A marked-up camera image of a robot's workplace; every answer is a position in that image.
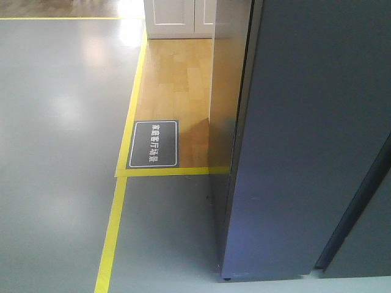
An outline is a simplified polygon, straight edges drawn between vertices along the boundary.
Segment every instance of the gray cabinet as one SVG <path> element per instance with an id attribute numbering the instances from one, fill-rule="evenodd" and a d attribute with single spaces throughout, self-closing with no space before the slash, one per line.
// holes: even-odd
<path id="1" fill-rule="evenodd" d="M 391 172 L 324 272 L 325 278 L 391 275 Z"/>
<path id="2" fill-rule="evenodd" d="M 222 277 L 297 278 L 391 131 L 391 2 L 264 0 L 246 42 L 241 11 L 259 1 L 249 2 L 217 2 L 210 164 L 226 167 L 212 176 Z"/>

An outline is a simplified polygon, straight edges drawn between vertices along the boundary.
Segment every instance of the gray floor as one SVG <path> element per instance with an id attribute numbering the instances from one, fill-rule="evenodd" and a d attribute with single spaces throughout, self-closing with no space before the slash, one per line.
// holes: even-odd
<path id="1" fill-rule="evenodd" d="M 390 292 L 391 278 L 220 280 L 207 176 L 130 178 L 110 293 Z"/>
<path id="2" fill-rule="evenodd" d="M 0 292 L 93 292 L 142 20 L 0 20 Z"/>

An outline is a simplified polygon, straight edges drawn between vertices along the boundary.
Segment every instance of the yellow floor line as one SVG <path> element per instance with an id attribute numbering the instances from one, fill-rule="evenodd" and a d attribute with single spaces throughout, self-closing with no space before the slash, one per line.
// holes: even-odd
<path id="1" fill-rule="evenodd" d="M 231 166 L 210 167 L 209 174 L 229 174 Z"/>
<path id="2" fill-rule="evenodd" d="M 117 170 L 116 177 L 137 177 L 137 176 L 170 176 L 170 175 L 206 175 L 209 174 L 208 167 L 194 168 L 143 168 Z"/>
<path id="3" fill-rule="evenodd" d="M 144 20 L 143 17 L 0 17 L 0 20 Z"/>
<path id="4" fill-rule="evenodd" d="M 131 136 L 133 133 L 134 118 L 136 116 L 136 107 L 137 107 L 137 102 L 139 100 L 141 77 L 142 77 L 142 70 L 144 67 L 146 50 L 147 50 L 147 33 L 144 30 L 144 34 L 142 37 L 142 43 L 141 43 L 141 49 L 140 49 L 139 61 L 137 64 L 132 94 L 130 97 L 128 116 L 126 117 L 125 129 L 123 130 L 121 149 L 120 149 L 120 154 L 119 154 L 118 163 L 117 163 L 117 170 L 126 169 L 126 163 L 128 160 Z"/>
<path id="5" fill-rule="evenodd" d="M 115 248 L 117 246 L 117 238 L 120 228 L 127 179 L 128 178 L 126 177 L 118 178 L 117 185 L 115 186 L 109 225 L 106 232 L 106 238 L 104 240 L 97 282 L 95 283 L 95 293 L 108 293 L 109 291 L 112 265 L 114 262 Z"/>

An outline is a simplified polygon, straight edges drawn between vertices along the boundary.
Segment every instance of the black sign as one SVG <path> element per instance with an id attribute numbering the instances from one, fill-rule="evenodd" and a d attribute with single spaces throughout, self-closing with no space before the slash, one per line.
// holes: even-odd
<path id="1" fill-rule="evenodd" d="M 178 130 L 176 120 L 136 121 L 128 167 L 178 167 Z"/>

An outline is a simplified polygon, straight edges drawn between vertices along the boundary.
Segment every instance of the white cabinet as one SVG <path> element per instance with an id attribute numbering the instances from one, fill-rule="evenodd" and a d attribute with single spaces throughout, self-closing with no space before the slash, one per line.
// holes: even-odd
<path id="1" fill-rule="evenodd" d="M 212 37 L 216 20 L 216 0 L 195 0 L 194 10 L 194 32 Z"/>
<path id="2" fill-rule="evenodd" d="M 216 0 L 144 0 L 148 38 L 211 38 Z"/>

